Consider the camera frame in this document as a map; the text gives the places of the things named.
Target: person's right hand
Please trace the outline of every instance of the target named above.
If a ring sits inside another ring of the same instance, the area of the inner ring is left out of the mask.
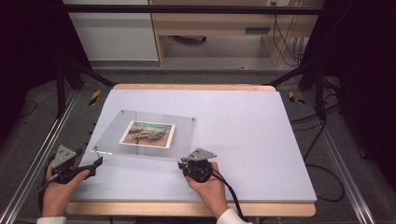
[[[219,171],[218,164],[216,162],[211,163],[212,168]],[[225,200],[225,187],[220,180],[211,176],[205,183],[198,183],[187,175],[186,180],[190,188],[197,191],[206,207],[210,209],[216,219],[229,209]]]

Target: white cabinet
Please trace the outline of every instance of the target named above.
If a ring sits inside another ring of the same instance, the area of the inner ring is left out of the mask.
[[[64,0],[82,5],[147,5],[147,0]],[[91,62],[158,61],[148,13],[69,13]]]

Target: gray floor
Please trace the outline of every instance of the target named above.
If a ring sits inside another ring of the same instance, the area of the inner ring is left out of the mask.
[[[280,77],[292,67],[281,64],[273,67],[268,55],[261,50],[263,43],[259,38],[213,37],[205,43],[195,40],[171,38],[166,53],[165,65],[137,66],[134,70],[98,70],[102,75],[117,82],[125,83],[242,83],[262,84]],[[78,93],[77,104],[70,114],[69,121],[54,144],[67,142],[71,147],[85,147],[90,140],[90,132],[99,117],[101,106],[106,99],[106,88],[91,78],[83,76],[86,85]],[[290,120],[312,114],[310,107],[291,102],[289,89],[298,78],[281,86],[280,92]],[[101,95],[95,106],[88,106],[94,90],[101,89]],[[294,91],[296,99],[304,99],[311,92],[301,94]],[[56,116],[56,85],[47,83],[29,91],[22,115],[34,110],[33,113],[17,120],[11,135],[0,146],[0,208],[3,210],[12,198],[16,188],[24,178],[35,154],[45,141]],[[329,97],[326,106],[337,103],[335,97]],[[341,152],[353,179],[367,203],[376,223],[396,223],[396,196],[379,172],[374,161],[360,157],[359,146],[354,140],[349,127],[342,115],[337,111],[328,114],[326,127],[332,135],[336,147]],[[295,136],[302,155],[318,134],[317,122],[293,125]],[[336,173],[335,166],[329,156],[327,146],[320,137],[310,153],[308,163],[318,164]],[[341,189],[335,179],[319,169],[308,168],[315,189],[325,198],[336,198]],[[316,202],[317,212],[313,217],[281,218],[282,223],[360,223],[356,211],[350,202],[350,195],[339,203],[328,203],[321,199]],[[29,193],[21,211],[19,220],[34,221],[39,217],[36,192]],[[108,221],[108,217],[69,216],[70,223],[87,223],[92,221]],[[134,217],[115,217],[115,223],[133,223]],[[268,217],[263,223],[279,223],[276,217]]]

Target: person's left hand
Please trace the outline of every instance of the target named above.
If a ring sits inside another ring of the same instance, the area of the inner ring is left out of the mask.
[[[51,165],[52,162],[49,164],[47,169],[47,178],[51,176]],[[43,211],[41,216],[62,217],[73,191],[89,173],[89,170],[85,170],[76,175],[69,183],[64,185],[58,184],[55,181],[49,183],[46,187],[46,191],[44,192]]]

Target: black mount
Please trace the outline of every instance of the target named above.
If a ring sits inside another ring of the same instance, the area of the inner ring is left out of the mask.
[[[90,173],[85,179],[96,175],[96,168],[102,165],[103,157],[94,161],[92,165],[87,166],[76,166],[76,159],[82,156],[83,150],[78,149],[76,151],[70,150],[67,147],[60,146],[57,153],[55,154],[54,163],[52,164],[52,175],[57,175],[54,179],[59,184],[67,184],[76,175],[82,171],[89,170]]]
[[[178,168],[183,175],[190,176],[195,182],[205,183],[213,174],[212,164],[207,160],[217,155],[201,148],[195,149],[188,157],[179,161]]]

